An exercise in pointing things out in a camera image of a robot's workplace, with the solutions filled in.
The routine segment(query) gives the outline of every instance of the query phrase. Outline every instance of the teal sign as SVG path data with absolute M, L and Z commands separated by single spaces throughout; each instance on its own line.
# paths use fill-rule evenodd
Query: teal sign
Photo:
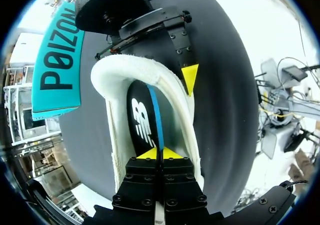
M 47 29 L 32 79 L 32 118 L 59 116 L 81 105 L 80 59 L 85 32 L 75 26 L 75 4 L 61 5 Z

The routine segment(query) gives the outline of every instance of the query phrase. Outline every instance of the blue stripe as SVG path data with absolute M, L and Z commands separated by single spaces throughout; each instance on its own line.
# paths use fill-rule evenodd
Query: blue stripe
M 164 133 L 162 130 L 162 122 L 161 122 L 159 104 L 158 104 L 158 100 L 157 100 L 157 96 L 156 96 L 154 88 L 150 85 L 147 85 L 147 87 L 150 91 L 154 114 L 155 114 L 156 130 L 158 133 L 158 140 L 159 140 L 159 149 L 160 149 L 160 151 L 162 151 L 165 148 L 165 142 L 164 142 Z

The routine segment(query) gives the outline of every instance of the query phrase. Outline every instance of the gray surface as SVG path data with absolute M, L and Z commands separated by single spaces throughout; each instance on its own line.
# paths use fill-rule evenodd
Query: gray surface
M 59 122 L 71 165 L 80 181 L 111 199 L 115 194 L 115 179 L 106 103 L 90 80 L 95 54 L 106 45 L 105 35 L 85 33 L 80 69 L 81 106 L 62 115 Z

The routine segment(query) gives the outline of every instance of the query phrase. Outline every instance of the metal rack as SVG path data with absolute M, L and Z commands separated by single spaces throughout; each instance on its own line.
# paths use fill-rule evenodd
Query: metal rack
M 56 136 L 61 133 L 60 128 L 50 130 L 51 119 L 45 119 L 45 132 L 32 136 L 26 133 L 36 133 L 35 130 L 27 129 L 25 126 L 24 113 L 31 110 L 32 106 L 23 108 L 21 94 L 28 93 L 31 96 L 32 77 L 34 66 L 25 65 L 22 67 L 8 67 L 6 69 L 6 79 L 4 83 L 4 107 L 7 109 L 7 121 L 12 139 L 12 146 L 27 144 L 45 138 Z

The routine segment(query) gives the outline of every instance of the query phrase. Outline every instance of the white padding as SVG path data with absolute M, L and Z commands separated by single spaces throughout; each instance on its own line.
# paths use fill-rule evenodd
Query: white padding
M 161 63 L 144 57 L 118 54 L 99 60 L 91 71 L 94 88 L 106 100 L 115 191 L 118 191 L 126 174 L 128 160 L 136 156 L 127 117 L 127 92 L 134 80 L 157 87 L 176 111 L 184 142 L 194 165 L 194 176 L 203 189 L 204 179 L 200 172 L 198 144 L 193 128 L 193 96 L 187 96 L 178 77 Z

